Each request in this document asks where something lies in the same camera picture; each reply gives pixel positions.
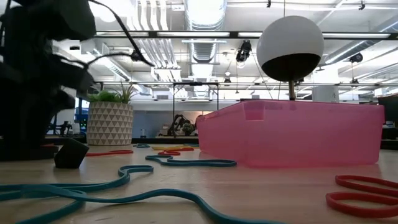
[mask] exposed ceiling ductwork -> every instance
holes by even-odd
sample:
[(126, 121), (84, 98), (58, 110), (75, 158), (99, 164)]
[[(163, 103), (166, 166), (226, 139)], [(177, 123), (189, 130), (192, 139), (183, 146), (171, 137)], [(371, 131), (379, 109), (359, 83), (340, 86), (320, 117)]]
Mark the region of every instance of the exposed ceiling ductwork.
[[(188, 30), (216, 31), (221, 30), (226, 12), (226, 0), (185, 0), (185, 22)], [(210, 63), (215, 59), (216, 44), (191, 43), (190, 53), (197, 63)], [(195, 79), (209, 78), (213, 65), (191, 65), (191, 72)], [(196, 96), (207, 95), (208, 87), (196, 86)]]
[[(93, 54), (95, 57), (99, 57), (101, 55), (105, 55), (109, 53), (109, 47), (102, 43), (101, 44), (101, 51), (98, 51), (97, 49), (93, 49), (93, 51), (89, 54)], [(113, 58), (101, 58), (99, 62), (102, 61), (103, 64), (115, 75), (121, 77), (123, 80), (128, 81), (128, 82), (138, 82), (138, 80), (133, 79), (132, 75), (125, 70), (120, 64), (117, 63)], [(134, 88), (138, 90), (138, 92), (141, 95), (151, 95), (152, 90), (148, 87), (145, 87), (144, 85), (134, 85)]]
[[(383, 22), (370, 32), (398, 32), (398, 15)], [(340, 62), (346, 58), (349, 58), (362, 50), (365, 50), (373, 45), (379, 43), (381, 40), (364, 40), (364, 41), (353, 41), (346, 46), (338, 49), (332, 54), (325, 58), (326, 65), (331, 65)]]

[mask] pink storage container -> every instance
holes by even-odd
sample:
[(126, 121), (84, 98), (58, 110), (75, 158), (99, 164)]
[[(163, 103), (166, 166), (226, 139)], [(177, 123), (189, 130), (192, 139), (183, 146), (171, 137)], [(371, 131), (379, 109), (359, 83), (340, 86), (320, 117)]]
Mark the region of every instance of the pink storage container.
[(250, 100), (197, 120), (200, 149), (251, 167), (373, 164), (384, 107)]

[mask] wooden table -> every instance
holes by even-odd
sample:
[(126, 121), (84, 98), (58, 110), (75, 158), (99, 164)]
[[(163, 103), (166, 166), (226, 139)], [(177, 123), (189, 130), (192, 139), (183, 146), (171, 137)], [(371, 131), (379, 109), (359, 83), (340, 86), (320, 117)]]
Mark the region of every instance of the wooden table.
[[(90, 152), (103, 152), (126, 147), (92, 147)], [(249, 169), (246, 167), (164, 167), (145, 161), (151, 149), (134, 149), (134, 154), (87, 157), (80, 169), (59, 170), (53, 161), (0, 163), (2, 184), (95, 183), (117, 178), (119, 167), (128, 164), (150, 164), (153, 174), (133, 174), (130, 184), (112, 190), (91, 193), (103, 198), (124, 197), (159, 188), (194, 192), (211, 206), (228, 215), (277, 220), (286, 223), (398, 223), (398, 218), (363, 219), (342, 214), (327, 207), (325, 194), (352, 191), (337, 186), (335, 175), (353, 174), (398, 181), (398, 153), (381, 151), (378, 164), (371, 166), (328, 167), (318, 169)], [(195, 152), (182, 152), (181, 159), (206, 157)], [(0, 223), (14, 223), (61, 207), (71, 200), (63, 198), (23, 199), (0, 202)], [(364, 205), (358, 202), (351, 204)], [(87, 203), (85, 208), (56, 223), (159, 223), (200, 224), (209, 219), (188, 200), (158, 197), (139, 203), (111, 205)]]

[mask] teal cable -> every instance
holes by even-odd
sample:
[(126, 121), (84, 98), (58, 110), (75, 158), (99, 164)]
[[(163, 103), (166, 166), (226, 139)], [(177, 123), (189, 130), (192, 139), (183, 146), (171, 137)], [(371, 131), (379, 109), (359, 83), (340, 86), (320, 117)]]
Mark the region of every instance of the teal cable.
[(141, 143), (133, 145), (133, 146), (137, 147), (137, 148), (149, 148), (150, 147), (150, 145), (148, 145), (148, 144), (141, 144)]
[(187, 144), (184, 144), (184, 146), (199, 147), (199, 144), (190, 144), (190, 143), (187, 143)]
[[(235, 161), (227, 160), (197, 160), (197, 161), (178, 161), (174, 160), (171, 156), (147, 156), (146, 160), (155, 161), (166, 166), (213, 166), (213, 167), (226, 167), (236, 166)], [(99, 190), (112, 189), (121, 185), (127, 184), (131, 181), (130, 173), (136, 172), (153, 172), (154, 168), (148, 165), (141, 166), (123, 166), (118, 170), (119, 178), (104, 183), (98, 184), (46, 184), (46, 185), (30, 185), (30, 184), (17, 184), (17, 185), (0, 185), (0, 201), (13, 200), (18, 198), (47, 198), (47, 197), (65, 197), (75, 199), (75, 201), (62, 208), (48, 212), (28, 220), (18, 222), (18, 224), (34, 224), (34, 223), (48, 223), (66, 215), (69, 215), (82, 206), (85, 202), (98, 202), (98, 203), (131, 203), (144, 200), (147, 198), (158, 196), (172, 196), (185, 198), (195, 202), (205, 214), (207, 214), (215, 223), (230, 223), (230, 224), (283, 224), (281, 222), (267, 221), (267, 220), (243, 220), (240, 218), (230, 217), (224, 215), (210, 205), (208, 205), (201, 197), (196, 194), (177, 189), (157, 189), (151, 190), (142, 194), (105, 199), (88, 196), (87, 192), (94, 192)]]
[(235, 161), (226, 159), (202, 159), (202, 160), (175, 160), (172, 156), (168, 155), (153, 155), (146, 156), (146, 160), (155, 161), (163, 166), (207, 166), (207, 167), (232, 167), (236, 166)]

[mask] white planter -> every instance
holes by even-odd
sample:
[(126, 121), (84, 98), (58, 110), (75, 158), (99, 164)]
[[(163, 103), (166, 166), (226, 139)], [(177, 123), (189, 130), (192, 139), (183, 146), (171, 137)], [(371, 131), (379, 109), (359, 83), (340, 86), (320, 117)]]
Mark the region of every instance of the white planter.
[(132, 139), (132, 106), (124, 103), (90, 103), (87, 143), (94, 146), (125, 146)]

